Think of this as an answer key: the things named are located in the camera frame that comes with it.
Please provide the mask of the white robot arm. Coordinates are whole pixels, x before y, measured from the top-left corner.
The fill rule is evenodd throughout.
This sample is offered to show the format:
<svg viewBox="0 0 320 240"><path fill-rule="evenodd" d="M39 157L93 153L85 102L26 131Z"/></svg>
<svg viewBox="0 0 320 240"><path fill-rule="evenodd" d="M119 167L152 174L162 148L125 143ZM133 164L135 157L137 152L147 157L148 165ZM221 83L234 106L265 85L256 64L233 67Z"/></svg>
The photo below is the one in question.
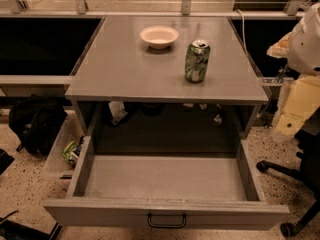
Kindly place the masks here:
<svg viewBox="0 0 320 240"><path fill-rule="evenodd" d="M316 3L291 32L270 46L267 55L287 59L299 77L281 88L273 118L274 141L290 140L320 107L320 4Z"/></svg>

